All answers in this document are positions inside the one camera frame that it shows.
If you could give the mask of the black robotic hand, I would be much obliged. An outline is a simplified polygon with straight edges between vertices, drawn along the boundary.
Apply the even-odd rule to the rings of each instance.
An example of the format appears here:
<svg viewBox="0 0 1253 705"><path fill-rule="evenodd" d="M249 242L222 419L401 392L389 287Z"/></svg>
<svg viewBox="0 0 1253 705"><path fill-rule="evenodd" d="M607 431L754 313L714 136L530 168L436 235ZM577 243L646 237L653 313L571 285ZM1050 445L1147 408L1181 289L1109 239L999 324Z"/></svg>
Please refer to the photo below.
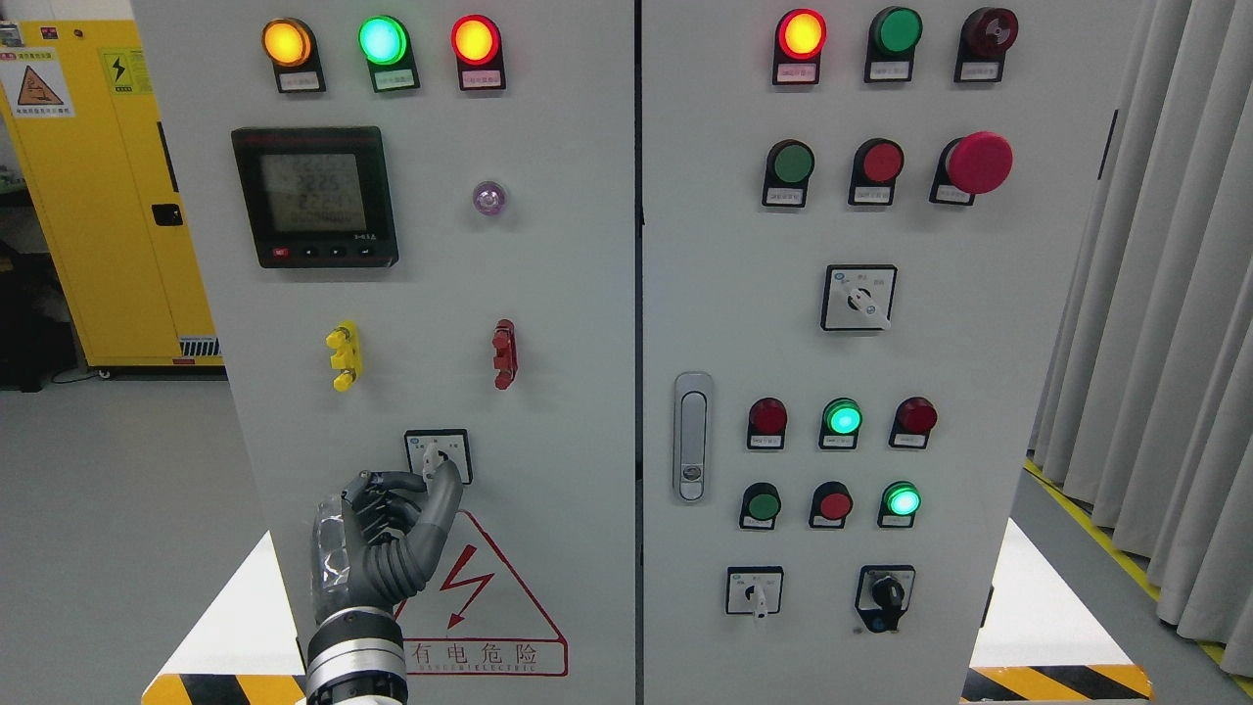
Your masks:
<svg viewBox="0 0 1253 705"><path fill-rule="evenodd" d="M361 472L320 503L309 557L316 622L356 607L391 610L434 579L464 483L452 460L424 475Z"/></svg>

